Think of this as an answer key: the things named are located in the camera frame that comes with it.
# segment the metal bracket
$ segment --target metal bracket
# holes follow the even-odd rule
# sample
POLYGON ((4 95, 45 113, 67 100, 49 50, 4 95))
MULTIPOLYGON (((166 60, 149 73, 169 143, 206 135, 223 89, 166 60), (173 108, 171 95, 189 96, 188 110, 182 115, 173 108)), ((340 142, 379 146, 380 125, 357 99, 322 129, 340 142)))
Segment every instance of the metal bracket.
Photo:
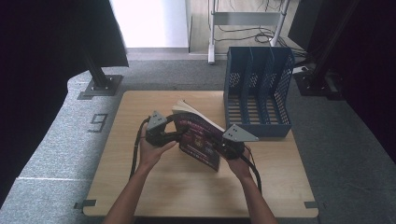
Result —
POLYGON ((150 120, 148 121, 148 130, 151 130, 153 128, 156 128, 160 125, 163 125, 167 122, 166 117, 162 116, 159 112, 154 110, 154 112, 151 115, 150 120))
POLYGON ((233 124, 222 136, 233 142, 257 142, 259 138, 233 124))
POLYGON ((314 77, 313 70, 309 70, 305 66, 296 67, 293 69, 293 76, 296 80, 297 87, 302 96, 326 96, 328 100, 342 101, 342 96, 336 84, 340 77, 336 74, 328 72, 321 85, 312 84, 314 77))
POLYGON ((78 100, 91 100, 93 96, 113 96, 121 80, 121 75, 106 75, 106 85, 98 87, 92 79, 87 89, 79 94, 78 100))
POLYGON ((82 203, 75 203, 74 209, 82 209, 84 207, 95 207, 96 200, 84 200, 82 203))
POLYGON ((318 208, 318 204, 317 202, 313 201, 313 202, 304 202, 305 208, 309 209, 309 208, 318 208))

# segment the gray carpet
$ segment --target gray carpet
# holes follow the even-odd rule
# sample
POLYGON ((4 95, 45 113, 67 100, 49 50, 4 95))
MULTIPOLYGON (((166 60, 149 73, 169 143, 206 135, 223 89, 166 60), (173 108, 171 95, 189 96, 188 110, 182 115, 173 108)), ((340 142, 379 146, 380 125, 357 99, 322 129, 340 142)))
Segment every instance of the gray carpet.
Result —
MULTIPOLYGON (((75 203, 85 200, 120 99, 129 90, 222 91, 226 61, 130 61, 105 68, 123 75, 117 94, 78 100, 88 72, 69 80, 69 93, 34 156, 15 181, 0 223, 100 223, 75 203), (106 115, 100 131, 94 115, 106 115)), ((395 223, 396 166, 344 101, 302 97, 291 81, 287 101, 293 133, 319 206, 314 219, 280 223, 395 223)), ((138 223, 247 223, 246 220, 139 219, 138 223)))

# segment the metal stand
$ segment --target metal stand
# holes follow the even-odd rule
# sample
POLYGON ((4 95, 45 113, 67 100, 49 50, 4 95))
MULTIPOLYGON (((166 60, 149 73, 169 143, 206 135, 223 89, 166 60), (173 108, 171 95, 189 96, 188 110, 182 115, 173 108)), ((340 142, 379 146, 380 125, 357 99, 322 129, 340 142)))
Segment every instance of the metal stand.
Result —
POLYGON ((216 0, 213 0, 210 13, 210 37, 208 48, 208 63, 215 63, 215 25, 264 25, 276 26, 274 38, 270 41, 276 46, 286 18, 290 0, 285 0, 280 12, 217 12, 216 0))
POLYGON ((116 94, 117 87, 119 86, 122 76, 121 75, 105 75, 101 67, 94 64, 90 53, 83 49, 82 55, 84 63, 87 65, 91 73, 92 80, 88 84, 85 91, 82 91, 79 100, 91 100, 93 96, 113 96, 116 94))
POLYGON ((341 19, 341 22, 336 27, 332 38, 329 43, 326 44, 325 50, 323 50, 322 55, 318 59, 316 68, 312 71, 299 71, 299 68, 296 68, 293 71, 294 78, 296 79, 301 95, 326 96, 329 100, 343 100, 342 94, 339 90, 340 88, 336 91, 332 91, 329 87, 328 80, 332 81, 334 84, 339 83, 338 80, 341 80, 341 78, 336 74, 329 76, 329 68, 332 62, 333 48, 338 41, 340 34, 347 26, 349 18, 354 12, 359 1, 360 0, 354 0, 349 4, 343 19, 341 19))

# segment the black stand base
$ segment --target black stand base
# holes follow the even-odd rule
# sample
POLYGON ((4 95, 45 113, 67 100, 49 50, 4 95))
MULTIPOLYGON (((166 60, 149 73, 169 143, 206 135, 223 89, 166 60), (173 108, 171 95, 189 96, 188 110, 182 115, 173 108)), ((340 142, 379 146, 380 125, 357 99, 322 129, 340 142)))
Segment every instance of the black stand base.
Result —
POLYGON ((328 82, 323 82, 321 85, 311 85, 311 80, 314 78, 311 71, 293 74, 296 80, 298 89, 302 96, 325 96, 328 100, 341 101, 344 100, 339 90, 332 91, 328 82))
POLYGON ((93 79, 88 84, 85 91, 82 91, 78 100, 91 100, 93 96, 113 96, 116 94, 117 87, 119 86, 122 76, 121 75, 106 75, 106 85, 98 87, 95 85, 93 79))

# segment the black curtain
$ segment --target black curtain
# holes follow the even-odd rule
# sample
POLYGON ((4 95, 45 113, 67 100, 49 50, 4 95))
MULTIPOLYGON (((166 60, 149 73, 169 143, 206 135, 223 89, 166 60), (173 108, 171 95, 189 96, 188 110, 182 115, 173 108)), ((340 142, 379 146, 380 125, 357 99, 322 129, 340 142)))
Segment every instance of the black curtain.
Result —
POLYGON ((88 68, 128 66, 108 0, 8 1, 0 4, 3 203, 15 178, 48 131, 67 94, 67 81, 88 68))
POLYGON ((332 64, 346 101, 396 161, 396 3, 360 0, 332 64))

